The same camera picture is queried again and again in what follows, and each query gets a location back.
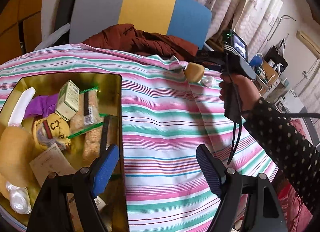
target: bed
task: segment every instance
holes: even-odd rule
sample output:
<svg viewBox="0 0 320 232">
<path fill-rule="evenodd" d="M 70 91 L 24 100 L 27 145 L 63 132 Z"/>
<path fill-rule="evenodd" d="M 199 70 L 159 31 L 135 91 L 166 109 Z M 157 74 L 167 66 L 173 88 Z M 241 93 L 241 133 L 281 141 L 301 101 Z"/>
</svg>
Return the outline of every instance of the bed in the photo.
<svg viewBox="0 0 320 232">
<path fill-rule="evenodd" d="M 206 231 L 219 199 L 197 164 L 195 152 L 205 144 L 226 164 L 233 122 L 224 117 L 219 99 L 220 74 L 212 88 L 189 84 L 176 59 L 68 44 L 28 53 L 0 66 L 0 108 L 16 83 L 50 72 L 114 73 L 122 77 L 122 135 L 127 214 L 130 231 Z M 242 131 L 231 167 L 241 174 L 264 172 L 272 180 L 276 165 Z M 244 213 L 241 199 L 237 217 Z M 17 230 L 26 225 L 0 206 Z"/>
</svg>

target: yellow plush toy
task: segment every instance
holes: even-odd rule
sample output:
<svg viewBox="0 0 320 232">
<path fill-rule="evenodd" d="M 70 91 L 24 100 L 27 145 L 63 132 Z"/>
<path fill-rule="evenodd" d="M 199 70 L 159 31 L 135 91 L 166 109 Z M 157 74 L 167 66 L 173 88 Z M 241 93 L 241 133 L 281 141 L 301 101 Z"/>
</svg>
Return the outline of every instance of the yellow plush toy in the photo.
<svg viewBox="0 0 320 232">
<path fill-rule="evenodd" d="M 12 185 L 27 187 L 34 176 L 29 165 L 34 141 L 22 128 L 8 126 L 0 140 L 0 173 Z"/>
<path fill-rule="evenodd" d="M 70 128 L 68 123 L 57 114 L 50 114 L 47 118 L 35 121 L 33 138 L 37 149 L 46 150 L 56 143 L 60 150 L 70 148 Z"/>
</svg>

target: hand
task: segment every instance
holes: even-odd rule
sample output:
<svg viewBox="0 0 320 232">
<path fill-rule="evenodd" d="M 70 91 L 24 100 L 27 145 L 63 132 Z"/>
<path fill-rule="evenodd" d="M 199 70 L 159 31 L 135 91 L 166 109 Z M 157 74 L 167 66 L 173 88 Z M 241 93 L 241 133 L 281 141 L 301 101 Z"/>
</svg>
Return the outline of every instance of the hand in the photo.
<svg viewBox="0 0 320 232">
<path fill-rule="evenodd" d="M 247 77 L 232 74 L 231 75 L 233 83 L 238 86 L 239 90 L 239 96 L 242 100 L 242 111 L 251 111 L 256 104 L 256 102 L 260 99 L 261 95 L 257 89 L 257 87 L 254 85 L 254 83 Z M 221 78 L 223 79 L 223 82 L 219 84 L 219 87 L 221 87 L 220 96 L 219 98 L 224 101 L 225 99 L 225 93 L 226 93 L 226 83 L 231 83 L 229 76 L 223 76 L 221 75 Z"/>
</svg>

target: purple cloth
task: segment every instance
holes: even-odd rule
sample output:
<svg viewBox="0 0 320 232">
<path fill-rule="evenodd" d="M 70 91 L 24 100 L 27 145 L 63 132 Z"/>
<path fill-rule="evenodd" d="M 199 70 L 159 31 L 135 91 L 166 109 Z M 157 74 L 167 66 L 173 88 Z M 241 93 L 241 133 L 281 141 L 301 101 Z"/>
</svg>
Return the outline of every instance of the purple cloth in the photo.
<svg viewBox="0 0 320 232">
<path fill-rule="evenodd" d="M 35 117 L 41 115 L 43 118 L 54 113 L 59 94 L 54 95 L 40 95 L 33 98 L 26 108 L 24 119 L 28 117 Z"/>
</svg>

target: speaker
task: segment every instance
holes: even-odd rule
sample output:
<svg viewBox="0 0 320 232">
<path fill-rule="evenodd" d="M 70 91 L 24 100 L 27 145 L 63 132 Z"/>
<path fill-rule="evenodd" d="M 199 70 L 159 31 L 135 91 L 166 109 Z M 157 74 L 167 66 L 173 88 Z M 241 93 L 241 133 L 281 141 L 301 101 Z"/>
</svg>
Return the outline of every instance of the speaker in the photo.
<svg viewBox="0 0 320 232">
<path fill-rule="evenodd" d="M 283 58 L 282 55 L 278 54 L 275 46 L 273 46 L 273 47 L 271 47 L 269 49 L 268 53 L 264 57 L 264 60 L 266 62 L 269 62 L 269 60 L 272 60 L 275 63 L 275 65 L 282 64 L 283 65 L 283 71 L 288 66 L 287 61 Z"/>
</svg>

